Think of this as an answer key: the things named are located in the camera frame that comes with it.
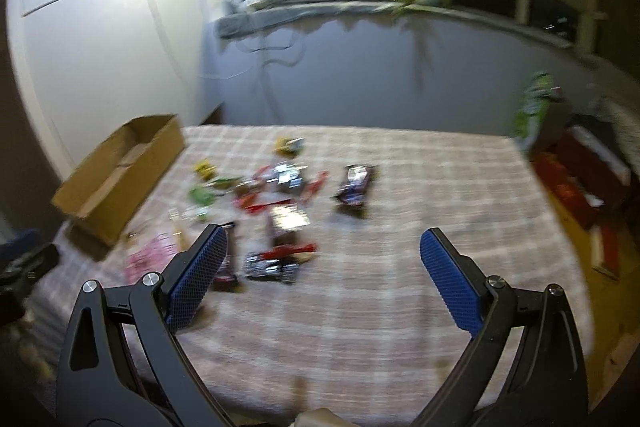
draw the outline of window sill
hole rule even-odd
[[[286,4],[259,10],[251,14],[233,14],[220,17],[217,20],[218,36],[221,39],[242,38],[307,18],[390,14],[400,6],[399,3],[384,1],[300,2],[298,4]],[[572,42],[560,37],[550,35],[536,28],[517,24],[511,19],[491,13],[420,5],[410,5],[407,7],[407,11],[415,14],[430,14],[479,23],[561,50],[571,50],[574,47]]]

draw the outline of snack package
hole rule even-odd
[[[306,165],[302,164],[276,163],[262,174],[266,190],[300,197],[306,186],[306,168]]]
[[[150,271],[161,272],[175,254],[188,250],[192,241],[187,229],[176,210],[133,227],[124,237],[127,284]]]
[[[278,204],[269,209],[267,230],[272,245],[298,245],[302,243],[301,232],[309,225],[306,212],[296,204]]]
[[[200,184],[193,185],[193,187],[191,187],[189,197],[199,206],[209,206],[216,201],[216,195],[213,193],[213,190]]]
[[[211,283],[215,291],[233,292],[240,285],[238,279],[238,259],[236,250],[237,225],[234,221],[220,225],[226,232],[226,257]]]
[[[211,188],[216,192],[221,194],[226,194],[229,190],[236,187],[239,183],[242,182],[242,178],[238,177],[225,177],[225,176],[216,176],[210,182],[205,184],[205,187]]]
[[[340,203],[339,209],[358,217],[366,217],[367,193],[375,175],[374,166],[349,165],[334,196]]]
[[[252,194],[258,194],[264,190],[264,182],[254,178],[245,178],[241,180],[234,189],[236,199],[245,198]]]
[[[514,141],[533,157],[558,142],[572,115],[571,104],[546,71],[536,73],[520,99]]]
[[[293,159],[300,155],[304,147],[304,138],[281,137],[276,140],[276,146],[273,152],[278,156]]]
[[[202,181],[208,182],[216,175],[216,166],[209,160],[201,160],[193,166],[193,171]]]

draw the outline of black object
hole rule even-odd
[[[209,225],[179,261],[193,262],[218,229]],[[564,291],[511,288],[485,277],[438,229],[430,231],[478,296],[482,328],[413,427],[575,426],[587,414],[584,360]],[[58,420],[63,427],[232,427],[168,328],[167,287],[177,285],[172,263],[157,280],[103,289],[85,283],[69,322],[58,375]],[[136,374],[122,324],[134,324],[158,384],[173,410],[153,404]],[[513,327],[524,333],[495,404],[474,411]]]
[[[224,259],[217,252],[221,235],[226,251],[224,229],[209,225],[162,274],[149,273],[134,285],[104,289],[97,281],[87,281],[82,286],[58,368],[58,421],[64,427],[233,425],[207,392],[168,324],[178,309],[202,299]],[[123,324],[136,326],[172,411],[148,399]]]
[[[24,230],[14,239],[0,245],[0,267],[17,259],[28,251],[35,250],[42,244],[40,234],[35,229]]]
[[[543,292],[511,288],[501,277],[486,277],[471,258],[456,251],[442,231],[428,232],[478,296],[483,325],[411,426],[579,425],[588,411],[587,380],[580,338],[564,290],[557,284]],[[436,285],[442,277],[439,269],[442,264],[429,268]],[[524,331],[498,400],[474,410],[515,327],[524,327]]]
[[[33,248],[33,237],[22,238],[20,245]],[[25,253],[22,253],[22,248],[15,247],[16,244],[10,248],[11,256],[7,255],[0,261],[0,326],[24,315],[22,302],[31,294],[36,282],[56,267],[60,260],[55,245]]]
[[[300,264],[292,255],[262,260],[259,253],[250,253],[244,261],[244,273],[249,279],[273,279],[293,284],[298,278],[299,270]]]

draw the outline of pink package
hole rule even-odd
[[[127,283],[135,284],[148,272],[161,272],[178,253],[174,238],[167,234],[157,235],[146,247],[129,255],[127,259]]]

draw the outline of wooden floor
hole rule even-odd
[[[586,366],[590,403],[594,405],[611,387],[638,345],[640,253],[622,220],[613,223],[618,229],[620,244],[620,281],[596,272],[591,267],[589,232],[578,225],[552,194],[548,193],[548,197],[578,253],[591,296],[595,344]]]

